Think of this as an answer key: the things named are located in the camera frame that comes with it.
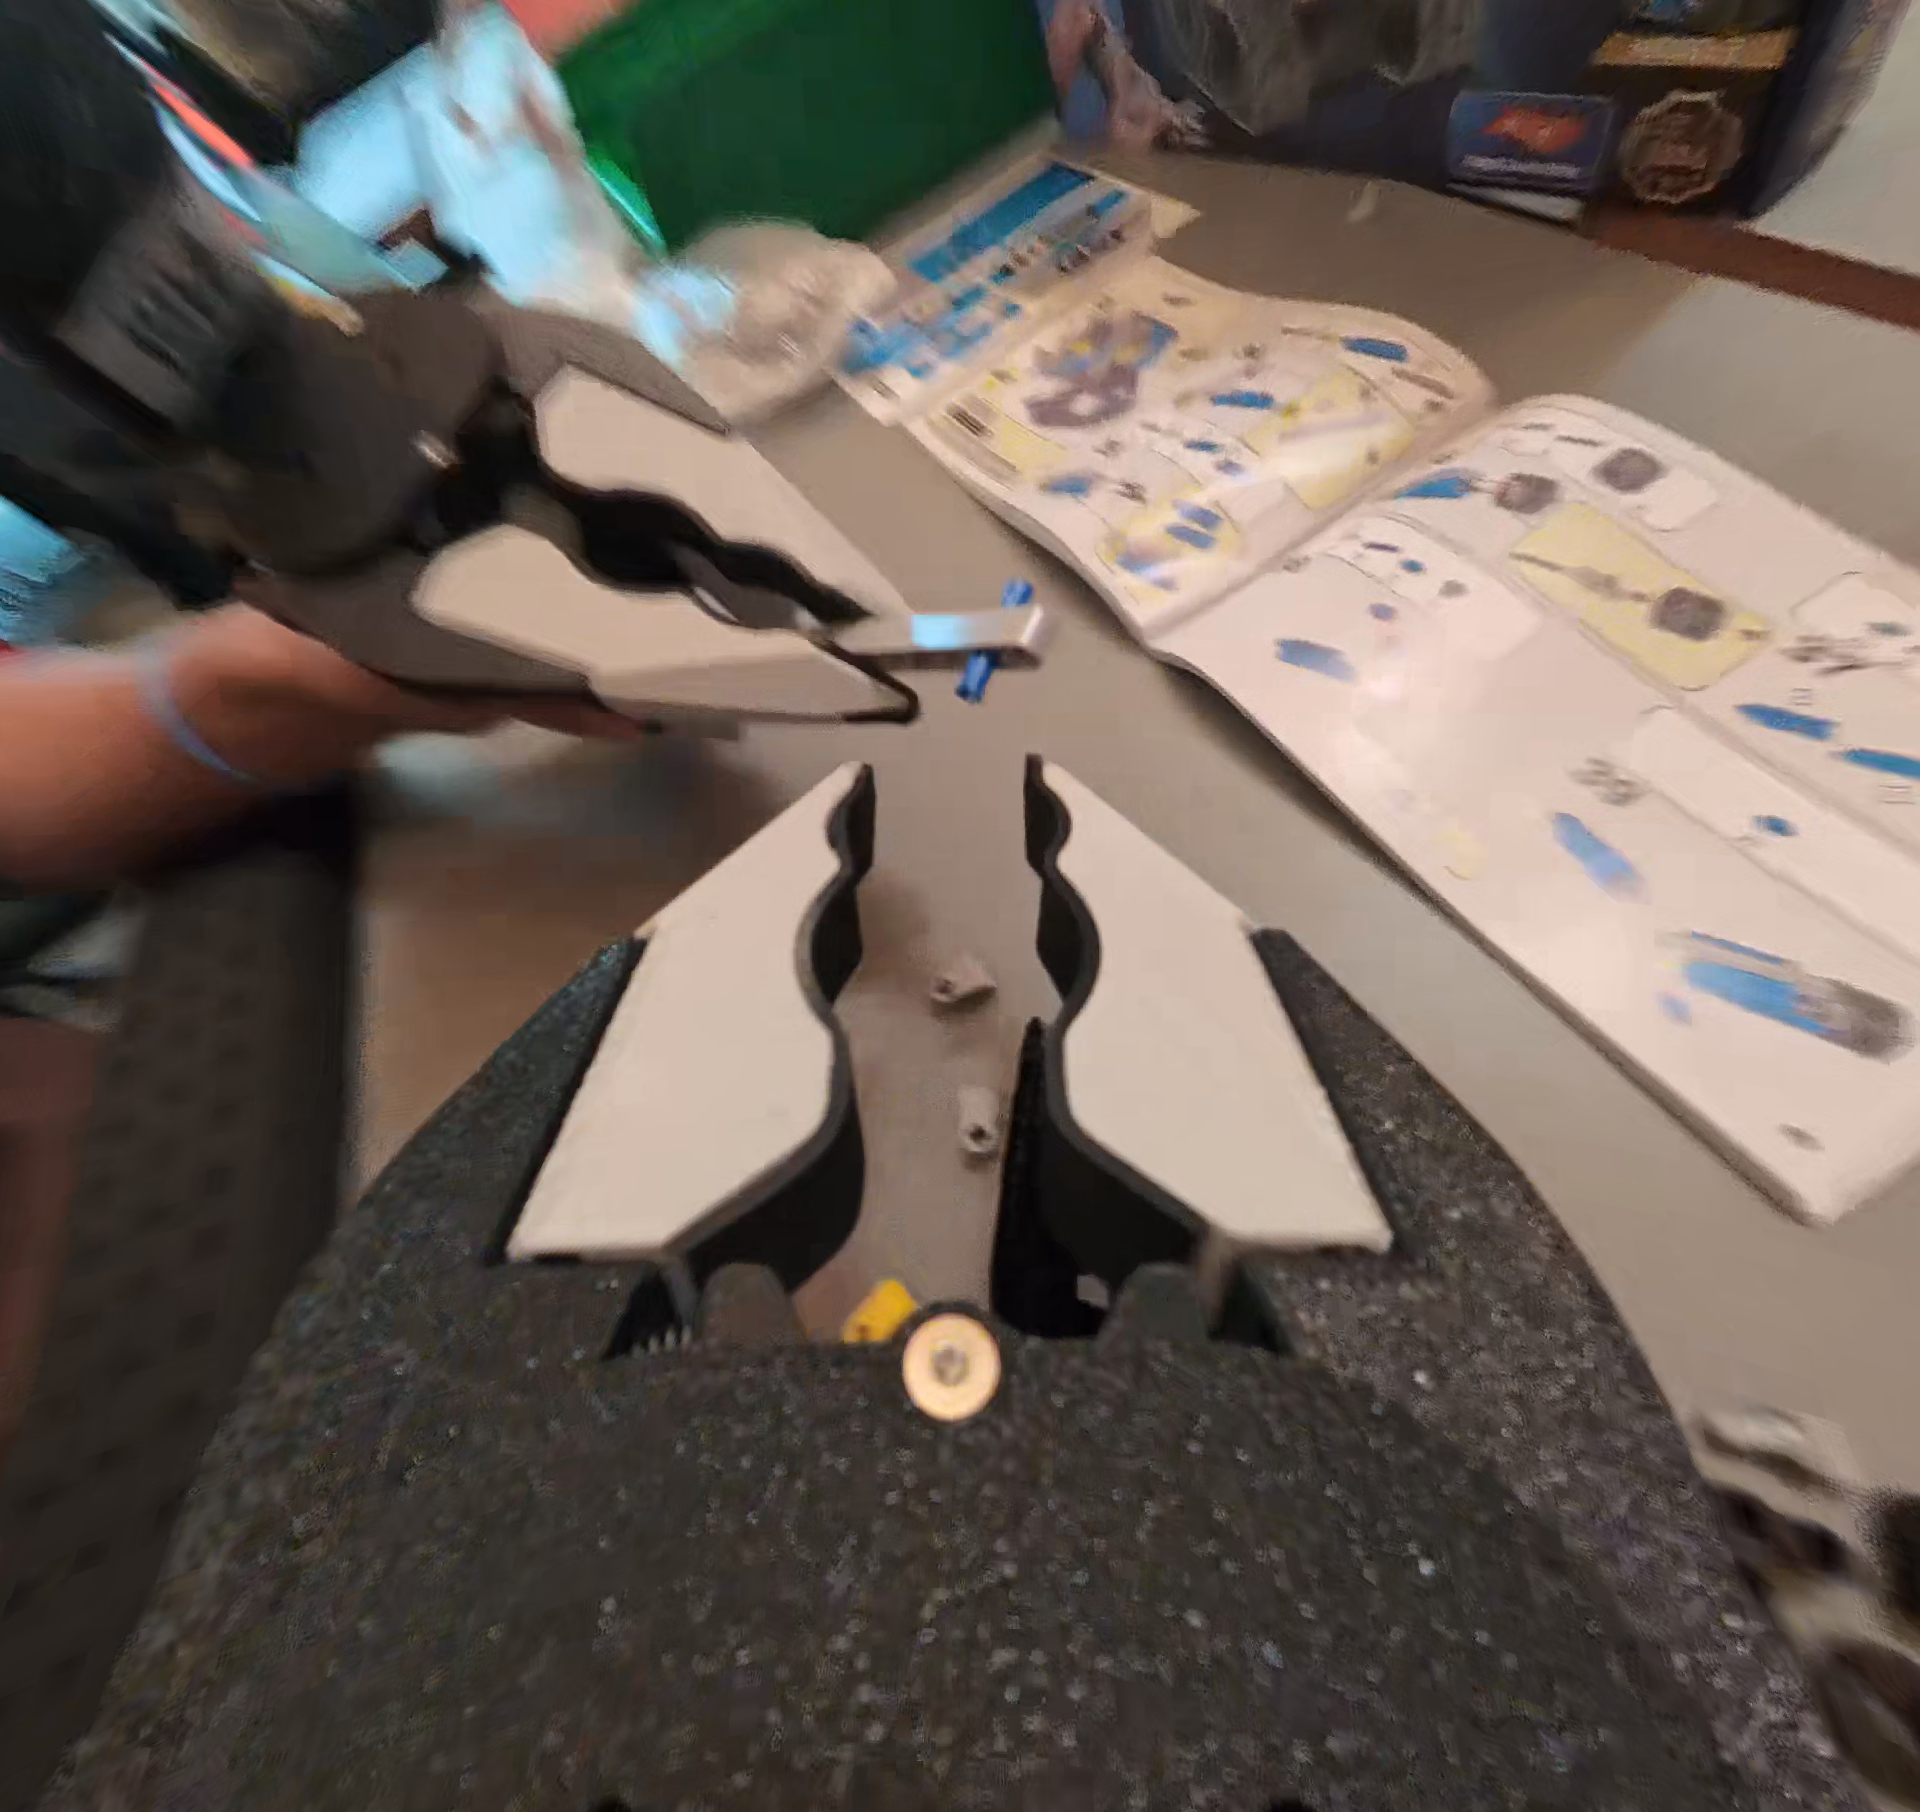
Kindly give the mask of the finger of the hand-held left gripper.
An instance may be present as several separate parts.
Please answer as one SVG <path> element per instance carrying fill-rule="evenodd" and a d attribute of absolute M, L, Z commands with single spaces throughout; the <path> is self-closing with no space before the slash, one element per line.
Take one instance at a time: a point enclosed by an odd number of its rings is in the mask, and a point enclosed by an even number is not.
<path fill-rule="evenodd" d="M 514 521 L 446 545 L 407 603 L 454 643 L 564 669 L 627 722 L 914 722 L 903 685 L 881 685 L 881 669 L 807 627 L 745 627 L 683 589 L 596 581 Z"/>
<path fill-rule="evenodd" d="M 590 499 L 635 492 L 649 538 L 745 627 L 903 622 L 906 596 L 748 438 L 696 431 L 590 369 L 541 408 L 541 458 Z"/>

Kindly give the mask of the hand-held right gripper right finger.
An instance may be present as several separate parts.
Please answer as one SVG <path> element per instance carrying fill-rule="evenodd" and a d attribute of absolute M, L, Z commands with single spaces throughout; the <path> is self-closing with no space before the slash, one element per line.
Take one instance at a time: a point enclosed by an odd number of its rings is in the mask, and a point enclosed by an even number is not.
<path fill-rule="evenodd" d="M 1400 1252 L 1389 1203 L 1275 978 L 1279 938 L 1056 757 L 1015 781 L 1056 1020 L 1015 1049 L 991 1304 L 1096 1313 L 1139 1268 L 1201 1304 L 1241 1262 Z"/>

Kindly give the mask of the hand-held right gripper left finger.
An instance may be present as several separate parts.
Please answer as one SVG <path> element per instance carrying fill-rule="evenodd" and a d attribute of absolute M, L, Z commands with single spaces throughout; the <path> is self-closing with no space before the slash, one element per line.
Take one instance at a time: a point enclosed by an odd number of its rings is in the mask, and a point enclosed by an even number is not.
<path fill-rule="evenodd" d="M 863 1145 L 840 994 L 863 958 L 875 768 L 840 768 L 664 901 L 508 1214 L 514 1268 L 807 1286 L 858 1220 Z"/>

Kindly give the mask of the grey beam piece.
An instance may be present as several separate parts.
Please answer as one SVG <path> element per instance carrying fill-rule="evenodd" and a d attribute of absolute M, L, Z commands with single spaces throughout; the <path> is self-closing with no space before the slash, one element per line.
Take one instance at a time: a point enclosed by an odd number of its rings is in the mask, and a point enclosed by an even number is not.
<path fill-rule="evenodd" d="M 1039 603 L 991 603 L 991 614 L 888 614 L 828 627 L 820 645 L 863 659 L 863 669 L 1039 669 L 1056 627 Z"/>

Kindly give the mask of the blue pin piece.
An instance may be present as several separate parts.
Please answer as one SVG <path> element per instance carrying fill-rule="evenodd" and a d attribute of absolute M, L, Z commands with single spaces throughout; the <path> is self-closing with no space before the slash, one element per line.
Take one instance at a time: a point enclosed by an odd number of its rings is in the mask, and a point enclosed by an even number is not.
<path fill-rule="evenodd" d="M 956 690 L 964 709 L 980 709 L 991 697 L 991 675 L 995 675 L 995 645 L 975 645 Z"/>

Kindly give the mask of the pile of building block pieces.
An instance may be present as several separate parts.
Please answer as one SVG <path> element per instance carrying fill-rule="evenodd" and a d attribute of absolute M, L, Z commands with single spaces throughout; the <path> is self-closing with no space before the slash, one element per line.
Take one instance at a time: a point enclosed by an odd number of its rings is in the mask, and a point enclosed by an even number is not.
<path fill-rule="evenodd" d="M 1694 1463 L 1865 1797 L 1920 1804 L 1920 1489 L 1780 1405 L 1694 1414 Z"/>

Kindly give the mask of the grey desk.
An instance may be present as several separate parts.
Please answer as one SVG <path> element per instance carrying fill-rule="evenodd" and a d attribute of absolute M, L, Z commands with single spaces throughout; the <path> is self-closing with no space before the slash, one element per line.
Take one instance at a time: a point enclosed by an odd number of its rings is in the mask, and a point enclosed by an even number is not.
<path fill-rule="evenodd" d="M 1912 1481 L 1912 1203 L 1810 1245 L 1501 978 L 1252 722 L 1072 603 L 1072 685 L 881 769 L 1035 978 L 1015 722 L 1256 920 L 1400 1252 L 1252 1268 L 1279 1350 L 1010 1335 L 975 1427 L 863 1350 L 607 1353 L 635 1284 L 484 1268 L 590 958 L 331 1235 L 383 1678 L 370 1804 L 1874 1804 L 1658 1380 Z"/>

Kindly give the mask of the person's left hand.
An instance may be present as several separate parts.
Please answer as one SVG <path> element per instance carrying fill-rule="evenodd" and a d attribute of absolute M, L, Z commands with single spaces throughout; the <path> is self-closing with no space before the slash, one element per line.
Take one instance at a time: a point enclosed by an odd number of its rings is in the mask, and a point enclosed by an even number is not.
<path fill-rule="evenodd" d="M 191 622 L 169 643 L 169 652 L 177 652 L 177 697 L 200 722 L 200 738 L 268 787 L 311 787 L 402 738 L 498 738 L 498 727 L 541 727 L 564 745 L 641 738 L 641 722 L 617 722 L 590 697 L 407 690 L 280 627 L 252 603 L 221 603 Z"/>

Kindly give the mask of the small bubble wrap bag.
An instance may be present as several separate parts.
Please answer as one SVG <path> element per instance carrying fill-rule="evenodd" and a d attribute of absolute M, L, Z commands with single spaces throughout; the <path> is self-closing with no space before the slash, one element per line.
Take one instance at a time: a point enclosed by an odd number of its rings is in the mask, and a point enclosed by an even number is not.
<path fill-rule="evenodd" d="M 719 424 L 748 431 L 840 378 L 891 297 L 891 259 L 788 222 L 716 229 L 635 281 L 635 333 Z"/>

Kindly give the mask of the blue white printed sheet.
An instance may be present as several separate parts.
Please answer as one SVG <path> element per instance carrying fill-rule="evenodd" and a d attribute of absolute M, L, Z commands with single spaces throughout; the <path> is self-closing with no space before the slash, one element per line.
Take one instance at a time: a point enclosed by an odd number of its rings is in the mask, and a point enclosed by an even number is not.
<path fill-rule="evenodd" d="M 1182 195 L 1035 150 L 903 242 L 888 307 L 849 321 L 828 378 L 875 424 L 914 424 L 1196 222 Z"/>

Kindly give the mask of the blue wrist band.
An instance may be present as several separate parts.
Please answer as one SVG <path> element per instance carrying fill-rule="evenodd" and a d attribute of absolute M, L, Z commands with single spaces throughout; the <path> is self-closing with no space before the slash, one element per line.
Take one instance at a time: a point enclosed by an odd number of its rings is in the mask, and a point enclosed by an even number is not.
<path fill-rule="evenodd" d="M 139 690 L 139 710 L 150 722 L 150 738 L 191 757 L 200 769 L 243 787 L 243 791 L 268 791 L 268 781 L 243 769 L 233 757 L 221 757 L 200 722 L 181 710 L 177 697 L 177 652 L 139 643 L 129 645 L 129 690 Z"/>

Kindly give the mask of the green plastic bin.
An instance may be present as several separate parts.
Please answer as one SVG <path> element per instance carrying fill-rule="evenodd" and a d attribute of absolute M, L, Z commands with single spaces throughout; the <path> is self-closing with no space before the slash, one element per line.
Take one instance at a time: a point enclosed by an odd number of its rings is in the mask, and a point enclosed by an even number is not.
<path fill-rule="evenodd" d="M 657 255 L 732 222 L 863 242 L 1056 116 L 1035 0 L 635 0 L 563 88 Z"/>

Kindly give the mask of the instruction booklet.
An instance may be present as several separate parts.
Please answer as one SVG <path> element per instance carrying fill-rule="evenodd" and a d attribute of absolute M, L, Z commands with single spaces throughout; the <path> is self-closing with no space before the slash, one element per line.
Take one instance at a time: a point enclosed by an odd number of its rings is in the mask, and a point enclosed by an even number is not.
<path fill-rule="evenodd" d="M 906 438 L 1793 1220 L 1912 1174 L 1912 565 L 1646 413 L 1173 259 Z"/>

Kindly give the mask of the toy set product box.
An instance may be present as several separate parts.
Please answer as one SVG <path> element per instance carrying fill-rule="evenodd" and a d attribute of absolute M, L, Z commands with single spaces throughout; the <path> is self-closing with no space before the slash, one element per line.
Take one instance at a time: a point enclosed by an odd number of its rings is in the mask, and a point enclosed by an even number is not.
<path fill-rule="evenodd" d="M 1751 222 L 1912 0 L 1035 0 L 1077 143 Z"/>

